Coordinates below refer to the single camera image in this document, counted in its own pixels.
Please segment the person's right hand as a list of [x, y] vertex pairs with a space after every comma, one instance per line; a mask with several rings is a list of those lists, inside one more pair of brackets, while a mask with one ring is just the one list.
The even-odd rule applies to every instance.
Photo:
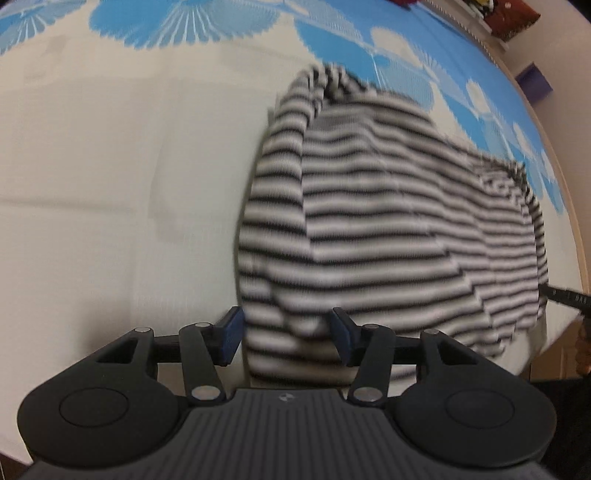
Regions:
[[587, 377], [591, 371], [591, 335], [590, 319], [588, 317], [582, 320], [578, 330], [575, 350], [576, 372], [582, 377]]

